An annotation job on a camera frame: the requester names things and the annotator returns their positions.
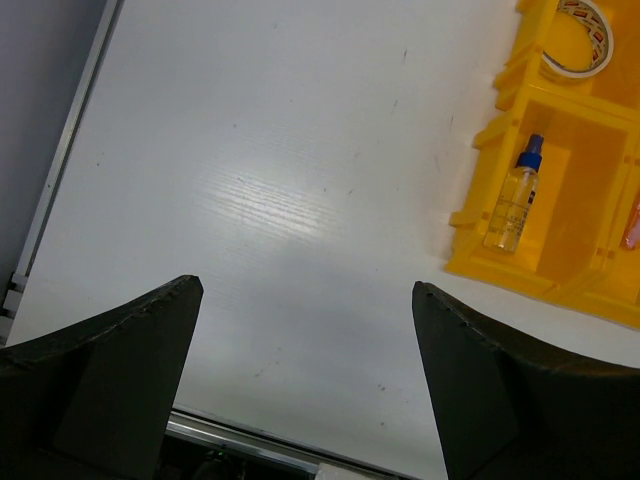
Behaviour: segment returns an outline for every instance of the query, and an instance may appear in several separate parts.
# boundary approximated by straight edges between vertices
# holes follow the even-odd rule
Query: white tabletop
[[[638,333],[442,272],[513,0],[127,0],[10,342],[180,274],[177,404],[445,478],[413,282],[640,367]]]

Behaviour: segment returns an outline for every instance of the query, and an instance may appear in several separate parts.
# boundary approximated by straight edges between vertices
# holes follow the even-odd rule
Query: yellow bin compartment
[[[533,133],[545,136],[540,188],[515,254],[483,246],[509,169]],[[475,139],[479,157],[456,228],[449,272],[558,303],[606,276],[637,124],[534,87]]]
[[[533,86],[576,103],[640,122],[640,1],[593,0],[608,20],[613,36],[613,56],[597,75],[579,81],[553,82],[543,75],[545,49],[580,42],[569,36],[575,28],[556,28],[558,0],[520,0],[523,14],[511,57],[494,85],[499,90],[496,107],[512,108],[520,87]],[[578,24],[577,31],[583,28]]]
[[[640,146],[616,210],[604,278],[563,302],[566,306],[640,327],[640,249],[621,247],[631,211],[640,192]]]

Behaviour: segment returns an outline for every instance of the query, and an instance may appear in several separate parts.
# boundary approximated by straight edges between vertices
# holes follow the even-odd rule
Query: clear plastic spray bottle
[[[506,253],[514,253],[518,248],[529,209],[536,197],[543,143],[541,135],[531,135],[516,167],[507,175],[489,222],[485,247]]]

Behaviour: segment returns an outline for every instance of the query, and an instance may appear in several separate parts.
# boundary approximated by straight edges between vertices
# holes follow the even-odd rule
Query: masking tape
[[[544,52],[541,73],[554,82],[581,80],[597,75],[613,57],[613,32],[607,17],[591,0],[560,0],[557,11],[571,15],[588,30],[593,51],[591,65],[586,70],[571,70]]]

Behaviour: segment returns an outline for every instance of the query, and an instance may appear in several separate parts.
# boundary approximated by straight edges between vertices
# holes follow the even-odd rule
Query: blue spray nozzle
[[[527,148],[520,154],[520,157],[518,157],[516,167],[529,167],[533,168],[536,172],[540,170],[543,144],[544,137],[542,135],[531,135],[531,137],[529,137],[529,143],[527,143]]]
[[[544,137],[542,135],[531,135],[529,143],[525,152],[535,153],[536,155],[542,154],[542,144],[544,143]]]

